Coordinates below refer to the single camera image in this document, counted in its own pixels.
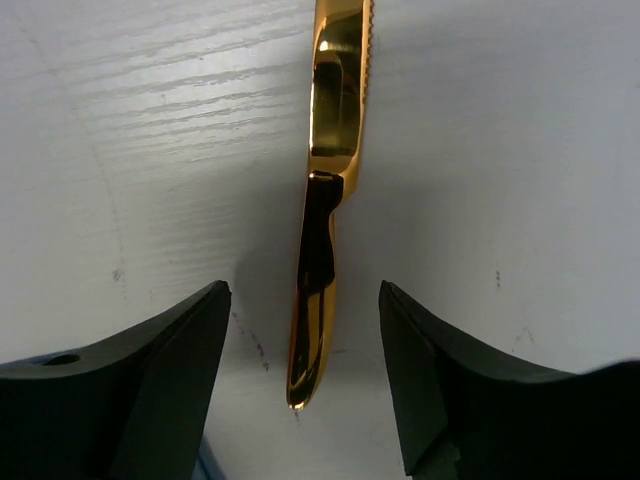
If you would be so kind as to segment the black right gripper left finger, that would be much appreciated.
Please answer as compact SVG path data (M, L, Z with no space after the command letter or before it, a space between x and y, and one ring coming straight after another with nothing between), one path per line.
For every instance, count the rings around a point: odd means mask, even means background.
M216 281L91 345L1 367L5 479L188 479L229 323Z

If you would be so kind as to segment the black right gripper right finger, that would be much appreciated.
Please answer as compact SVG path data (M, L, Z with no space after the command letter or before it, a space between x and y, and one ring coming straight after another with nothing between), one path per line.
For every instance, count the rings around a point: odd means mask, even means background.
M573 374L498 350L395 284L380 328L404 470L413 479L635 479L639 364Z

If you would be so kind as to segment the blue cloth napkin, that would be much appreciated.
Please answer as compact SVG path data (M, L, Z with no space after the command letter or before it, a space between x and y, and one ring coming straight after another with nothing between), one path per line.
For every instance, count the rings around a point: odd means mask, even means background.
M212 455L208 443L202 440L196 458L192 480L217 480L218 477L218 466L215 457Z

